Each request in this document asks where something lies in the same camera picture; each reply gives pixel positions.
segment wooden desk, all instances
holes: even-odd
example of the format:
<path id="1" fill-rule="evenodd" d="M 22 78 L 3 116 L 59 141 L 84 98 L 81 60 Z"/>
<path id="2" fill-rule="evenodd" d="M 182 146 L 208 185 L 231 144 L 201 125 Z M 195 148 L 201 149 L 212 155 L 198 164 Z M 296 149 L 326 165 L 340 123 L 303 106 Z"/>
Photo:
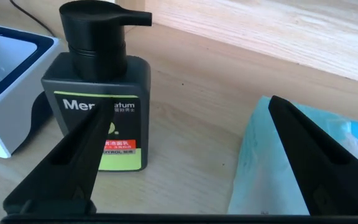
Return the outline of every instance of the wooden desk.
<path id="1" fill-rule="evenodd" d="M 45 33 L 13 10 L 0 24 Z M 150 163 L 142 172 L 100 173 L 98 212 L 225 213 L 247 120 L 262 95 L 358 119 L 358 83 L 336 75 L 158 25 L 132 29 L 127 46 L 152 66 Z M 51 119 L 0 159 L 0 219 L 3 199 L 61 138 Z"/>

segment pump bottle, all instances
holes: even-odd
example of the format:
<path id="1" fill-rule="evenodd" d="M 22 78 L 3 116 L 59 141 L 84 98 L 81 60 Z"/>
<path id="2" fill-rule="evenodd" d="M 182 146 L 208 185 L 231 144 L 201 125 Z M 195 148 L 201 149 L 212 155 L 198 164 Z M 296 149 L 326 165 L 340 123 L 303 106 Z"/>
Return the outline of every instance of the pump bottle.
<path id="1" fill-rule="evenodd" d="M 142 170 L 147 165 L 150 65 L 126 55 L 124 26 L 151 26 L 149 12 L 106 1 L 73 1 L 60 7 L 69 52 L 42 78 L 48 101 L 66 135 L 103 98 L 114 113 L 100 170 Z"/>

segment plastic bag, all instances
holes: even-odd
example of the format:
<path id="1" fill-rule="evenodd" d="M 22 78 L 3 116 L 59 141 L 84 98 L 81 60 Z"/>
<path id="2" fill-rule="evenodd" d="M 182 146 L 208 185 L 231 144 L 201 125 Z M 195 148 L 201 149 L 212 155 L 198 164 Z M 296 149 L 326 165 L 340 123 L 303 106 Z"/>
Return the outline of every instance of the plastic bag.
<path id="1" fill-rule="evenodd" d="M 262 97 L 249 120 L 239 153 L 228 214 L 309 215 L 299 186 Z M 358 122 L 293 103 L 358 158 Z"/>

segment green label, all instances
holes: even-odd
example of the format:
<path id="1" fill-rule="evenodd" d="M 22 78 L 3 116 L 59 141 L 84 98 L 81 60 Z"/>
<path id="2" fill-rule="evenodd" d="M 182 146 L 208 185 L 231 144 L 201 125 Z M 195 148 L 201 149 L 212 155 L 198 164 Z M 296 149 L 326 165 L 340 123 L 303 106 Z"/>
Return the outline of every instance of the green label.
<path id="1" fill-rule="evenodd" d="M 103 98 L 114 98 L 114 116 L 99 170 L 139 170 L 142 167 L 141 113 L 137 96 L 54 92 L 65 124 L 72 130 Z"/>

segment red label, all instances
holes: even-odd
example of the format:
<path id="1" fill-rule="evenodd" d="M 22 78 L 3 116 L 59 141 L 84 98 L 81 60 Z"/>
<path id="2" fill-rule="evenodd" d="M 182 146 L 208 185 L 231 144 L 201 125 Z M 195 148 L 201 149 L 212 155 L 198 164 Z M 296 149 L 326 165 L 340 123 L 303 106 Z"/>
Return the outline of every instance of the red label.
<path id="1" fill-rule="evenodd" d="M 136 149 L 136 140 L 106 140 L 104 150 Z"/>

